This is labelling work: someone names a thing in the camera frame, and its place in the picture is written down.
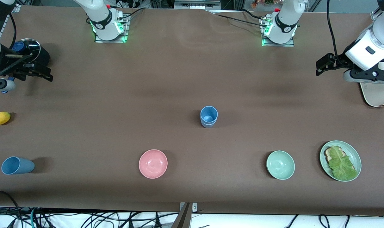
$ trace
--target light green bowl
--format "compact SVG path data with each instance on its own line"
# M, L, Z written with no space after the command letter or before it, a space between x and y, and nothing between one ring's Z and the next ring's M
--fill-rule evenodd
M289 179L294 173L294 161L285 151L272 152L267 159L267 170L276 179Z
M354 165L354 168L358 172L358 174L356 175L356 177L354 177L352 180L349 180L349 181L355 180L359 176L359 173L361 172L361 168L362 168L361 158L359 157L358 152L350 144L343 142L343 141L338 141L338 140L329 141L328 143L324 144L324 146L321 148L320 163L321 163L321 166L323 167L324 171L328 174L328 176L331 176L331 178L333 178L337 181L349 182L348 180L345 180L345 181L344 180L338 180L337 178L335 178L333 176L332 170L328 166L328 162L327 162L327 159L326 159L325 154L324 154L325 150L327 150L331 146L341 147L343 149L343 151L347 154L347 156L350 157L350 161Z

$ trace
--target lettuce leaf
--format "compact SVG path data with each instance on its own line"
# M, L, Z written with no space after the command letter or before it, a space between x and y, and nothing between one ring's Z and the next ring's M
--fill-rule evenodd
M343 156L338 146L331 146L331 160L328 162L335 178L341 181L352 180L358 172L352 168L352 163L349 156Z

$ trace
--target lemon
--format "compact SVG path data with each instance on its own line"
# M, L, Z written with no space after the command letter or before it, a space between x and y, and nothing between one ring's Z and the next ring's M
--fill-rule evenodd
M0 112L0 125L3 125L4 123L8 122L11 118L11 114L9 114L6 111Z

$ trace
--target blue plastic cup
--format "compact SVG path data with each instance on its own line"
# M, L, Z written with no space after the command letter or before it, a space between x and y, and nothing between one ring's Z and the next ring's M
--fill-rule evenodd
M206 106L201 110L201 123L206 128L211 128L216 123L218 112L215 107Z
M1 166L1 170L6 175L23 174L31 172L34 163L21 157L8 157Z

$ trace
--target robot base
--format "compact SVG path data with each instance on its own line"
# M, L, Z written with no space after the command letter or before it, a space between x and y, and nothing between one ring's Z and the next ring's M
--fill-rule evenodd
M121 12L121 11L118 11L118 13L119 13L118 14L119 17L129 16L129 14L123 14L123 12ZM121 30L123 32L113 40L109 40L109 41L102 40L101 38L99 38L99 36L97 36L97 34L94 31L95 43L126 43L127 37L129 35L129 29L130 29L130 18L131 17L126 17L126 18L118 21L119 23L122 23L122 24L118 24L117 27L119 30Z
M274 47L294 47L293 37L286 43L274 43L267 36L264 35L265 30L269 29L271 22L271 14L267 14L266 17L259 19L260 24L266 25L267 27L261 27L262 46L274 46Z
M361 82L362 95L368 105L376 108L384 108L384 84Z

